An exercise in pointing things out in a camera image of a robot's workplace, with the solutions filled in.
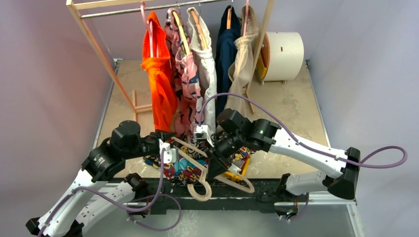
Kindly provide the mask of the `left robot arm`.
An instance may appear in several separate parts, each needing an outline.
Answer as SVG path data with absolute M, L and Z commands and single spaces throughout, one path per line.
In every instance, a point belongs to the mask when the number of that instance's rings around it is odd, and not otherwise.
M 37 237 L 82 237 L 91 227 L 117 207 L 129 212 L 143 212 L 160 195 L 159 180 L 155 195 L 148 194 L 148 184 L 137 173 L 130 173 L 110 192 L 104 188 L 132 158 L 170 153 L 174 132 L 155 130 L 140 135 L 140 124 L 125 120 L 109 138 L 94 148 L 82 163 L 74 181 L 59 201 L 43 216 L 28 220 L 26 228 Z

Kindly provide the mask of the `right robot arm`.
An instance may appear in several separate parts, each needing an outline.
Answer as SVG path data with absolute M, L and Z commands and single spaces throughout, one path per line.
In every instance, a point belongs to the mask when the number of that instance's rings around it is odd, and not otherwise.
M 284 127 L 266 119 L 250 121 L 238 111 L 226 109 L 217 122 L 226 132 L 205 148 L 209 159 L 207 179 L 211 180 L 227 171 L 232 155 L 240 148 L 285 155 L 317 169 L 306 174 L 285 174 L 281 177 L 277 194 L 289 201 L 309 192 L 328 191 L 342 199 L 355 199 L 360 168 L 360 151 L 333 149 L 287 133 Z

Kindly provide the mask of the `colourful comic print shorts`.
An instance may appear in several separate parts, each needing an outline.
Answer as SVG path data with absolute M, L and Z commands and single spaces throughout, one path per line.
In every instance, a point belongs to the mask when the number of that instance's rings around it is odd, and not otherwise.
M 203 151 L 203 148 L 205 147 L 205 142 L 194 141 L 192 135 L 183 136 L 182 139 L 184 142 L 196 147 L 197 149 L 200 149 L 201 151 Z M 208 167 L 208 159 L 205 158 L 203 155 L 177 142 L 173 142 L 173 144 L 178 146 L 180 150 L 182 150 L 184 153 L 196 160 L 199 164 Z M 245 175 L 247 166 L 249 165 L 250 159 L 252 158 L 254 153 L 255 151 L 247 147 L 241 147 L 236 153 L 234 153 L 234 155 L 231 156 L 234 165 L 241 169 L 238 171 L 241 175 Z M 144 157 L 143 160 L 147 165 L 150 165 L 156 169 L 161 168 L 160 158 L 148 156 Z M 182 156 L 180 156 L 179 160 L 175 163 L 169 163 L 164 165 L 164 176 L 171 181 L 177 179 L 181 181 L 184 185 L 189 183 L 194 185 L 198 184 L 198 178 L 200 177 L 200 175 L 201 170 L 199 170 L 195 165 L 193 165 L 190 161 L 188 161 Z M 242 181 L 242 178 L 240 178 L 237 175 L 233 175 L 231 172 L 225 172 L 222 175 L 234 182 Z

